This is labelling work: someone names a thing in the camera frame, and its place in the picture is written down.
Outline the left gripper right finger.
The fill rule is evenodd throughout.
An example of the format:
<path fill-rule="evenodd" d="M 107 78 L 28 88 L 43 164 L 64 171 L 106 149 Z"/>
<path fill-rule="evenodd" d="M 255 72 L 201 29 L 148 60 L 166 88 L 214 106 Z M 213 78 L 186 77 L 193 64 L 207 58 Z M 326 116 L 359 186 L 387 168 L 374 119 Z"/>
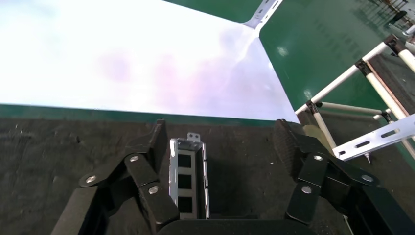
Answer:
<path fill-rule="evenodd" d="M 374 175 L 334 157 L 311 136 L 303 134 L 298 123 L 278 119 L 275 122 L 274 146 L 290 177 L 296 182 L 287 219 L 309 225 L 320 197 L 337 212 L 352 215 L 363 186 L 378 186 Z"/>

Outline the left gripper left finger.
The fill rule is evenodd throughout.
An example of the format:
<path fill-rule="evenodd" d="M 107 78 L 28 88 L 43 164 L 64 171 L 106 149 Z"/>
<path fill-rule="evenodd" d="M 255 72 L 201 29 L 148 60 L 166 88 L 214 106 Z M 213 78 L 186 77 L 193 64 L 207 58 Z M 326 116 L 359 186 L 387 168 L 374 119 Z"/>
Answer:
<path fill-rule="evenodd" d="M 138 213 L 150 231 L 157 233 L 179 219 L 178 208 L 159 178 L 167 144 L 165 120 L 159 119 L 149 133 L 127 142 L 120 156 L 83 176 L 79 186 L 96 187 L 96 201 L 106 213 L 135 199 Z"/>

